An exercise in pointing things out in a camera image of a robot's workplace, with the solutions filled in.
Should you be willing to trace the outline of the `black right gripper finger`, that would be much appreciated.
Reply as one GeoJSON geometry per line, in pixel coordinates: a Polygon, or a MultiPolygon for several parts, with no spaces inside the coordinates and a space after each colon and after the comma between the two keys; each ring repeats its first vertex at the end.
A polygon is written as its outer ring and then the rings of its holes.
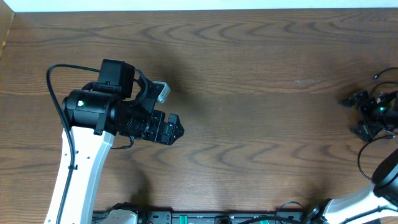
{"type": "Polygon", "coordinates": [[[350,128],[350,131],[362,141],[370,143],[373,142],[374,138],[377,136],[378,127],[371,126],[365,121],[358,121],[358,124],[350,128]]]}
{"type": "Polygon", "coordinates": [[[352,96],[340,100],[338,102],[339,105],[347,107],[347,108],[352,108],[354,106],[356,107],[364,107],[369,105],[369,94],[367,90],[363,90],[360,92],[357,92],[353,94],[352,96]]]}

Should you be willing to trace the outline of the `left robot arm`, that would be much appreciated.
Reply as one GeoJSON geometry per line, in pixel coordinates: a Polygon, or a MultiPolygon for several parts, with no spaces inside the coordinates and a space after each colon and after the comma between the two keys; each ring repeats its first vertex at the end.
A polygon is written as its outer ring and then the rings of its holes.
{"type": "Polygon", "coordinates": [[[53,101],[63,126],[62,155],[46,223],[147,223],[127,203],[94,211],[104,162],[118,135],[169,146],[184,134],[178,115],[155,108],[166,101],[168,84],[120,60],[103,60],[98,75],[53,101]]]}

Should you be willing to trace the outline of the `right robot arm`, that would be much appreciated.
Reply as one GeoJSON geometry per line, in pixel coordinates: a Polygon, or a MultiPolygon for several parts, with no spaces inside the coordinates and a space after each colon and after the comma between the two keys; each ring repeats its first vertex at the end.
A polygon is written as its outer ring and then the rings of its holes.
{"type": "Polygon", "coordinates": [[[340,101],[359,111],[361,119],[351,132],[365,142],[357,156],[360,173],[371,181],[364,189],[349,196],[327,199],[306,217],[305,223],[369,223],[397,216],[397,151],[393,151],[367,176],[361,168],[361,155],[371,143],[397,137],[397,92],[374,97],[364,90],[340,101]]]}

